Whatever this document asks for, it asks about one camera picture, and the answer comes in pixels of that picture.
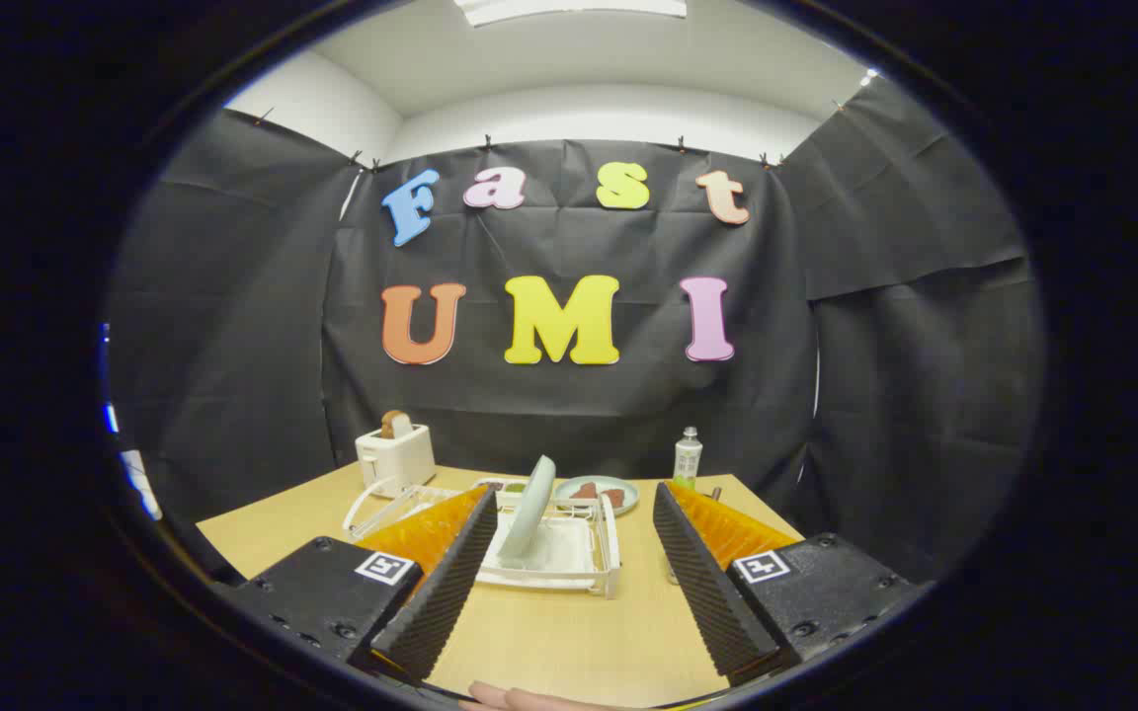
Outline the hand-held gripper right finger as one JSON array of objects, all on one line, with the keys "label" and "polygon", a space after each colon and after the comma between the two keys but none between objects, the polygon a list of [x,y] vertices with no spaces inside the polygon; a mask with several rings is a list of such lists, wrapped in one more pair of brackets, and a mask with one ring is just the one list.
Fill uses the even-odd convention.
[{"label": "hand-held gripper right finger", "polygon": [[658,486],[652,522],[731,685],[834,651],[926,592],[838,534],[795,540],[684,486]]}]

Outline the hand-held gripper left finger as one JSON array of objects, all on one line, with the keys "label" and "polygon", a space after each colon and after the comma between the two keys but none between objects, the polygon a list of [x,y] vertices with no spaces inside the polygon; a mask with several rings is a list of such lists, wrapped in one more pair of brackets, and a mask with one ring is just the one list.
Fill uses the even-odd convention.
[{"label": "hand-held gripper left finger", "polygon": [[226,600],[313,656],[420,683],[473,589],[497,514],[496,487],[483,485],[357,543],[315,537]]}]

